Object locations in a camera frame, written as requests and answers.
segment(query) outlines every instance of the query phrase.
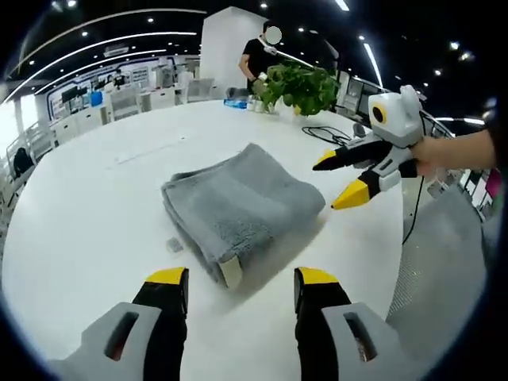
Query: potted plant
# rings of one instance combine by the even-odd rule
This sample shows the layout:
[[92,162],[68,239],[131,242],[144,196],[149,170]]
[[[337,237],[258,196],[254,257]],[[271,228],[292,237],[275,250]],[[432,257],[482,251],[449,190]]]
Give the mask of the potted plant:
[[268,69],[267,89],[261,95],[266,110],[282,99],[295,115],[308,117],[327,110],[337,97],[339,84],[322,68],[288,62]]

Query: folded towel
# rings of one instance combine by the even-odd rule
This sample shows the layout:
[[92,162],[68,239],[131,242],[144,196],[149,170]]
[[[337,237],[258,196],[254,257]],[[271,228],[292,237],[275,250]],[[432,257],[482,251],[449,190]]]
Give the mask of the folded towel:
[[319,190],[255,144],[212,167],[174,175],[162,195],[207,271],[229,288],[238,286],[253,256],[309,224],[325,206]]

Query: black ceiling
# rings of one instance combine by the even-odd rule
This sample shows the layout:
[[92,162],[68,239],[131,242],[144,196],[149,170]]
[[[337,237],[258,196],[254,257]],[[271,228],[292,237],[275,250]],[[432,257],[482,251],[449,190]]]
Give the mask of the black ceiling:
[[[268,8],[262,9],[261,2],[266,2]],[[360,34],[365,36],[365,42],[374,51],[384,86],[397,90],[402,84],[414,85],[427,96],[425,108],[434,115],[478,116],[483,103],[495,95],[494,81],[490,80],[492,69],[483,60],[490,50],[484,38],[488,35],[487,16],[493,11],[484,4],[478,7],[435,0],[345,2],[350,12],[343,12],[335,0],[77,0],[73,9],[67,8],[67,0],[59,0],[60,10],[49,5],[25,41],[18,43],[8,62],[6,73],[10,76],[6,78],[7,82],[17,83],[76,49],[136,33],[196,32],[193,37],[140,37],[129,40],[129,45],[135,45],[137,51],[166,48],[166,54],[186,54],[186,50],[187,54],[198,54],[203,20],[228,6],[237,6],[275,20],[283,30],[285,46],[281,50],[296,56],[304,51],[305,60],[311,63],[318,60],[320,65],[327,66],[331,57],[323,43],[326,39],[341,54],[341,68],[351,68],[353,74],[377,83],[363,43],[358,39]],[[14,70],[20,57],[25,58],[44,42],[87,21],[121,12],[163,8],[201,10],[206,14],[153,10],[95,22],[42,48]],[[148,23],[149,17],[154,19],[153,23]],[[306,31],[298,32],[299,26]],[[311,29],[319,34],[313,35]],[[450,49],[451,41],[459,41],[460,48]],[[96,60],[94,56],[100,59],[104,47],[66,59],[37,79],[52,81],[62,75],[60,70],[69,72],[91,64]],[[459,61],[464,52],[475,58]],[[441,76],[434,75],[436,69],[442,71]]]

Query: black t-shirt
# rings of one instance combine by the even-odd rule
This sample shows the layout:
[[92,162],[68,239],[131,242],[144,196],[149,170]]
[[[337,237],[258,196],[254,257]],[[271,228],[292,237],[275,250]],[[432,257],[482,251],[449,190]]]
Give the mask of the black t-shirt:
[[[275,66],[280,62],[278,56],[264,51],[263,44],[257,38],[250,40],[245,45],[244,54],[249,55],[247,66],[255,77],[259,77],[262,72],[267,73],[270,66]],[[252,89],[252,82],[249,80],[247,80],[247,88]]]

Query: robotic arm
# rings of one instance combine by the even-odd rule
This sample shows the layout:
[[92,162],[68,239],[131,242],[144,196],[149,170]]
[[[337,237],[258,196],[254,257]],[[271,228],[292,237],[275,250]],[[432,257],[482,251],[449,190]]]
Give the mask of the robotic arm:
[[411,85],[400,91],[372,95],[368,99],[372,133],[328,151],[314,166],[315,171],[332,171],[364,161],[373,163],[335,200],[333,209],[361,206],[394,187],[401,178],[418,176],[410,147],[424,136],[421,103]]

